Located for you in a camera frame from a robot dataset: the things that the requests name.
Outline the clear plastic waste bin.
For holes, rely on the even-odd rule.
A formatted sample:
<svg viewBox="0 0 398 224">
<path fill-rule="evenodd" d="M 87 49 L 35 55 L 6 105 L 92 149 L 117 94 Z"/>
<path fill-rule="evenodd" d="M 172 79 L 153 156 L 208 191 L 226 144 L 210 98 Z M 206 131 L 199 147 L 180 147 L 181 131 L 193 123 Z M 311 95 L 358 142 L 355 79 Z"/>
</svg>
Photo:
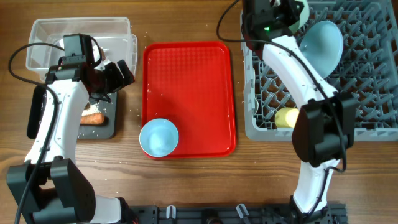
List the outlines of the clear plastic waste bin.
<svg viewBox="0 0 398 224">
<path fill-rule="evenodd" d="M 103 68 L 109 62 L 124 60 L 132 73 L 137 65 L 137 37 L 131 32 L 130 20 L 126 17 L 70 17 L 37 19 L 29 37 L 29 43 L 45 42 L 64 47 L 63 36 L 86 34 L 99 43 L 104 52 Z M 65 53 L 46 45 L 35 45 L 27 49 L 25 66 L 44 79 L 49 67 L 58 64 Z"/>
</svg>

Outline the green bowl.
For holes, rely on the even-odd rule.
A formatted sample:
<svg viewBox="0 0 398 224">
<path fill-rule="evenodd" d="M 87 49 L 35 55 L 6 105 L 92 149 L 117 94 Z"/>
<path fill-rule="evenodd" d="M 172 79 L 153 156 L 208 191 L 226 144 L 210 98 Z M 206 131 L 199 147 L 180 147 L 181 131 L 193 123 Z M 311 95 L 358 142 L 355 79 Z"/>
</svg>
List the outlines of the green bowl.
<svg viewBox="0 0 398 224">
<path fill-rule="evenodd" d="M 296 33 L 309 19 L 310 9 L 307 0 L 293 0 L 295 4 L 294 14 L 298 14 L 299 20 L 289 26 L 290 31 Z"/>
</svg>

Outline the black waste tray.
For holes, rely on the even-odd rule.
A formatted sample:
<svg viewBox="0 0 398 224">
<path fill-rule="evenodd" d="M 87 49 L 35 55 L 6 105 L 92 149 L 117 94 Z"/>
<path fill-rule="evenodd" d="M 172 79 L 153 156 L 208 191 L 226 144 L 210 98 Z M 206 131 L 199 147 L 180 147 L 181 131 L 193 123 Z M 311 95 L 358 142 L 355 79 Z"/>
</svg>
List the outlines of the black waste tray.
<svg viewBox="0 0 398 224">
<path fill-rule="evenodd" d="M 110 93 L 108 96 L 111 98 L 110 103 L 104 101 L 98 103 L 100 113 L 106 117 L 105 122 L 100 126 L 80 126 L 78 139 L 111 139 L 115 135 L 118 94 Z M 43 88 L 35 87 L 27 125 L 27 137 L 30 139 L 35 139 L 39 131 L 46 97 Z"/>
</svg>

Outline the red serving tray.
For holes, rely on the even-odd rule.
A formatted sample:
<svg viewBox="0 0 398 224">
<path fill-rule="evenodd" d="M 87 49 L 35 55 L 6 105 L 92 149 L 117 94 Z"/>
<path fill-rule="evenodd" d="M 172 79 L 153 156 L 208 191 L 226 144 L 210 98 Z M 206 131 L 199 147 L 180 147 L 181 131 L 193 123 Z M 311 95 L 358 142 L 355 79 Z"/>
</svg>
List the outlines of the red serving tray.
<svg viewBox="0 0 398 224">
<path fill-rule="evenodd" d="M 163 118 L 177 128 L 166 159 L 225 157 L 237 144 L 229 48 L 222 42 L 149 45 L 143 55 L 141 124 Z"/>
</svg>

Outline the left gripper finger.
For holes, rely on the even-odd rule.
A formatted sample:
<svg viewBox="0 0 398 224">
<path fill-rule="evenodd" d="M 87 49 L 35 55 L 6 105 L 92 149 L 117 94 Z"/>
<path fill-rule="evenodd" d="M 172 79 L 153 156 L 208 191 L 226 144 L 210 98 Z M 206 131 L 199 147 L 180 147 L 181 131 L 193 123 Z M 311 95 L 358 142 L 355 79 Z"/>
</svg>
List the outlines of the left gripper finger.
<svg viewBox="0 0 398 224">
<path fill-rule="evenodd" d="M 106 77 L 107 92 L 117 92 L 123 88 L 123 75 L 116 64 L 107 64 L 105 66 L 104 74 Z"/>
<path fill-rule="evenodd" d="M 127 63 L 124 60 L 120 60 L 117 62 L 119 66 L 119 70 L 123 75 L 123 84 L 122 87 L 128 86 L 135 82 L 135 78 L 133 73 L 130 71 Z"/>
</svg>

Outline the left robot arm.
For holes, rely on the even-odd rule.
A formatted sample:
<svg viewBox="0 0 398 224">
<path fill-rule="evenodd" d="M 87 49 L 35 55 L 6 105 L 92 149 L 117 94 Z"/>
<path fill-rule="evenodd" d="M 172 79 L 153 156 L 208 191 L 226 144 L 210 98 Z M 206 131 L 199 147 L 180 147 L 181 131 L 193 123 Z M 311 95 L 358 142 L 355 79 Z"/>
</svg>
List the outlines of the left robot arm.
<svg viewBox="0 0 398 224">
<path fill-rule="evenodd" d="M 50 67 L 34 145 L 24 164 L 7 173 L 18 203 L 15 223 L 138 223 L 123 198 L 96 195 L 75 165 L 81 114 L 90 91 L 102 90 L 105 81 L 106 74 L 86 62 Z"/>
</svg>

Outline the grey dishwasher rack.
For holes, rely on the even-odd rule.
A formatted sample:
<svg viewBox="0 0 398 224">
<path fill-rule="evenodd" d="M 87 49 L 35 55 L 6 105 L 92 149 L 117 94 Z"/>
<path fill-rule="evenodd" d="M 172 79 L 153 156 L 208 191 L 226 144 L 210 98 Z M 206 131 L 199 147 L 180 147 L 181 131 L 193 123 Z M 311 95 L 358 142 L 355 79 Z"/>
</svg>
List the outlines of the grey dishwasher rack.
<svg viewBox="0 0 398 224">
<path fill-rule="evenodd" d="M 397 140 L 397 23 L 392 1 L 309 1 L 310 17 L 296 33 L 301 42 L 317 22 L 334 22 L 343 35 L 343 55 L 326 81 L 357 100 L 355 141 Z M 246 45 L 245 132 L 255 141 L 289 141 L 292 129 L 278 128 L 276 112 L 294 99 L 278 76 Z M 254 99 L 259 102 L 256 114 Z"/>
</svg>

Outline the yellow plastic cup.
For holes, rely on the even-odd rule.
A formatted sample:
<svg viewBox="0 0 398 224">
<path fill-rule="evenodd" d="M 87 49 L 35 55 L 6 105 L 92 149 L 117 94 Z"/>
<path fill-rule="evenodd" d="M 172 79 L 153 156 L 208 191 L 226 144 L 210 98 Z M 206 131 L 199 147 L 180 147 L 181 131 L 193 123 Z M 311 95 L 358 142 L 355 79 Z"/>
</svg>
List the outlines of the yellow plastic cup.
<svg viewBox="0 0 398 224">
<path fill-rule="evenodd" d="M 275 114 L 275 125 L 278 128 L 294 128 L 298 116 L 297 108 L 281 108 Z"/>
</svg>

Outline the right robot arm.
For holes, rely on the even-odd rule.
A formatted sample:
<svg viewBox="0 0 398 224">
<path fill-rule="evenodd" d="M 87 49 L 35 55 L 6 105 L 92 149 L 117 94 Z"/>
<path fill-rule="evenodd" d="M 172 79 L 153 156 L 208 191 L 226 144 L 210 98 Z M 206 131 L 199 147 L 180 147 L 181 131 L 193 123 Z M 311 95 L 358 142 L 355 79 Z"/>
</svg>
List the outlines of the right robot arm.
<svg viewBox="0 0 398 224">
<path fill-rule="evenodd" d="M 300 51 L 294 33 L 308 19 L 306 1 L 243 1 L 246 46 L 279 77 L 299 110 L 292 144 L 301 159 L 291 219 L 308 223 L 326 216 L 334 172 L 346 170 L 354 143 L 356 100 L 326 82 Z"/>
</svg>

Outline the large light blue plate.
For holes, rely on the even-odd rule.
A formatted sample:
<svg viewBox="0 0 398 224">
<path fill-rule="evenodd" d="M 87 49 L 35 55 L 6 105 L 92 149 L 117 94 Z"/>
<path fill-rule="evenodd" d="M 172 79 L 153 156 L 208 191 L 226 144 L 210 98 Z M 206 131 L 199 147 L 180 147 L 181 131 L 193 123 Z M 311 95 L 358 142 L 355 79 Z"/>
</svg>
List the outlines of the large light blue plate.
<svg viewBox="0 0 398 224">
<path fill-rule="evenodd" d="M 343 35 L 338 26 L 331 21 L 321 21 L 305 33 L 300 50 L 319 76 L 326 78 L 338 66 L 343 46 Z"/>
</svg>

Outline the orange sweet potato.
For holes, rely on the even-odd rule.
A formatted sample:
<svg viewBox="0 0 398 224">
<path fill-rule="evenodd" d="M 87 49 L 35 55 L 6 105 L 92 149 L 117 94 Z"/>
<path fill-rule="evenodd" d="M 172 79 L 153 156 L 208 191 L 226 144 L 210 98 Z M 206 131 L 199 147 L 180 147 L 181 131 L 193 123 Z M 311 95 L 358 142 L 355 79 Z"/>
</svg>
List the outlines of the orange sweet potato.
<svg viewBox="0 0 398 224">
<path fill-rule="evenodd" d="M 105 115 L 101 113 L 89 114 L 81 117 L 80 125 L 100 126 L 105 122 L 105 119 Z"/>
</svg>

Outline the small light blue bowl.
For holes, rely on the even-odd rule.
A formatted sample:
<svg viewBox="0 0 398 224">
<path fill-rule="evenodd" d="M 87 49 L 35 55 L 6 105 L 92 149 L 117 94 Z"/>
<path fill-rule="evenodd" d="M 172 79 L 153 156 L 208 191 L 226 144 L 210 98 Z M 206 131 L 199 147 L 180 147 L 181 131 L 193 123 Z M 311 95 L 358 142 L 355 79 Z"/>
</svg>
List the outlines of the small light blue bowl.
<svg viewBox="0 0 398 224">
<path fill-rule="evenodd" d="M 171 154 L 179 142 L 177 127 L 169 120 L 157 118 L 146 123 L 139 135 L 142 150 L 152 157 Z"/>
</svg>

